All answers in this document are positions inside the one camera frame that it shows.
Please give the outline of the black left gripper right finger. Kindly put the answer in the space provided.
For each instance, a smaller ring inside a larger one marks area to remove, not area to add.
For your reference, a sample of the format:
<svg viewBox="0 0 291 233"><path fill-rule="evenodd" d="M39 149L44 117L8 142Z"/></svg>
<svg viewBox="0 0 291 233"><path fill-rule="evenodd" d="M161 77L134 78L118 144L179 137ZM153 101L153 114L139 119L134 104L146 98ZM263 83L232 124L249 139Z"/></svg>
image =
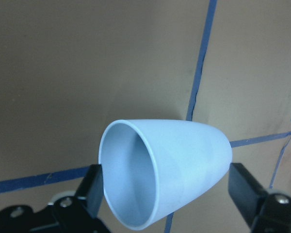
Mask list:
<svg viewBox="0 0 291 233"><path fill-rule="evenodd" d="M265 189L241 163L231 163L228 193L252 233L291 233L291 197Z"/></svg>

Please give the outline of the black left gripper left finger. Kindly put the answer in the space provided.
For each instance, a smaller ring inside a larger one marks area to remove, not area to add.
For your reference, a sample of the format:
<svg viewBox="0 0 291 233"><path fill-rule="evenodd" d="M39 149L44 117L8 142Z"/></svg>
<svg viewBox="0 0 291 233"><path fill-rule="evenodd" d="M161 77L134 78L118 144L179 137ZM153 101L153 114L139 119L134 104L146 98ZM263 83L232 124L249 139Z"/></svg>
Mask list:
<svg viewBox="0 0 291 233"><path fill-rule="evenodd" d="M73 195L64 195L34 212L27 205L0 211L0 233L107 233L97 217L103 198L101 165L91 165Z"/></svg>

